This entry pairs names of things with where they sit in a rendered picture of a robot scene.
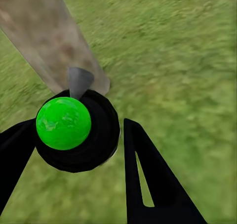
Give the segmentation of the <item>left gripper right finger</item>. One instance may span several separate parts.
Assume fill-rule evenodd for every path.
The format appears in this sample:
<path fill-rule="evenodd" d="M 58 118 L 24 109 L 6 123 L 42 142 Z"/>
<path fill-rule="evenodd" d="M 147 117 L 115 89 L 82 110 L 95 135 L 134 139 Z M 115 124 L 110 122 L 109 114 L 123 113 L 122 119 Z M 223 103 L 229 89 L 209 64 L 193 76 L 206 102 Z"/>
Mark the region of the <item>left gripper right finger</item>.
<path fill-rule="evenodd" d="M 142 128 L 124 119 L 127 224 L 207 224 Z M 143 204 L 137 152 L 154 208 Z"/>

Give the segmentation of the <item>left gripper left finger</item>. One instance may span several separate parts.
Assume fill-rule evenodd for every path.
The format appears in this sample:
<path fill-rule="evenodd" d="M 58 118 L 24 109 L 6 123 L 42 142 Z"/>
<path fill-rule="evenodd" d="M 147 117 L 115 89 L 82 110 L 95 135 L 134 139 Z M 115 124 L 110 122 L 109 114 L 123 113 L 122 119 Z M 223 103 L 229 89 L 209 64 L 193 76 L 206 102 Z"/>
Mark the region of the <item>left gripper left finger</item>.
<path fill-rule="evenodd" d="M 34 121 L 23 121 L 0 134 L 0 215 L 36 147 Z"/>

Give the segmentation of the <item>pesticide atomizer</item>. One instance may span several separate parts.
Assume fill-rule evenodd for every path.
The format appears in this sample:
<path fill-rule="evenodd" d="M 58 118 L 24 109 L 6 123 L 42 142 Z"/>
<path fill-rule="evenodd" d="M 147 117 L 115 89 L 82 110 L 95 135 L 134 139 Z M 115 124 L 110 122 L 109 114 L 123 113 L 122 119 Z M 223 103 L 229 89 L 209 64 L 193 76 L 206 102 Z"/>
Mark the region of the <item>pesticide atomizer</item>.
<path fill-rule="evenodd" d="M 110 101 L 88 89 L 95 75 L 68 68 L 69 90 L 54 95 L 38 111 L 33 141 L 49 165 L 63 171 L 89 171 L 108 161 L 118 149 L 120 123 Z"/>

